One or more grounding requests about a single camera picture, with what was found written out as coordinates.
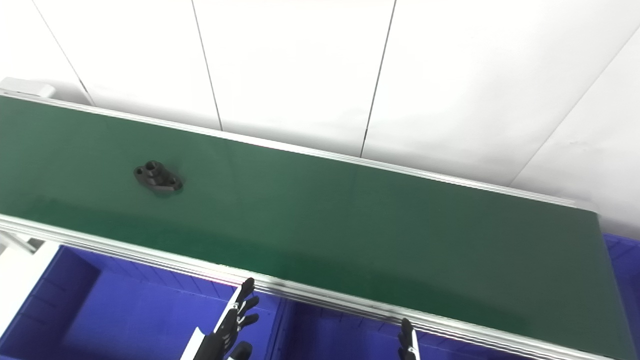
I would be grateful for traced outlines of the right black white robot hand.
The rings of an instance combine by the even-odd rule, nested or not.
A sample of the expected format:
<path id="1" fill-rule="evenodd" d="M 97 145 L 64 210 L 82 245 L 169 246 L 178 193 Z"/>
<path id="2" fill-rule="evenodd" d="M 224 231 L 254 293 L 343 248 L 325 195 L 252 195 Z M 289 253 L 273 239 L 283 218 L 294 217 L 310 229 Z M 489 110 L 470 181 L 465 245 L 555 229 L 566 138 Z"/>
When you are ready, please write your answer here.
<path id="1" fill-rule="evenodd" d="M 400 324 L 400 333 L 398 333 L 398 341 L 400 347 L 398 348 L 398 358 L 400 360 L 420 360 L 421 354 L 419 351 L 418 335 L 409 319 L 403 317 Z"/>

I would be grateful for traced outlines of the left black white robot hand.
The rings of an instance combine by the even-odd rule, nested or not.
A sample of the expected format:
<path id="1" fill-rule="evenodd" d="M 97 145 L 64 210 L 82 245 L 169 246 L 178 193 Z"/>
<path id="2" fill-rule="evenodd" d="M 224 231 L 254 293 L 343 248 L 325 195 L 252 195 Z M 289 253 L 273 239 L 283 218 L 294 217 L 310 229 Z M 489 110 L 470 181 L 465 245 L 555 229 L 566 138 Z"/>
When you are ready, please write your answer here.
<path id="1" fill-rule="evenodd" d="M 195 328 L 180 359 L 249 360 L 253 346 L 238 341 L 238 337 L 244 328 L 259 320 L 258 313 L 250 312 L 259 304 L 254 291 L 255 280 L 249 277 L 233 292 L 212 331 Z"/>

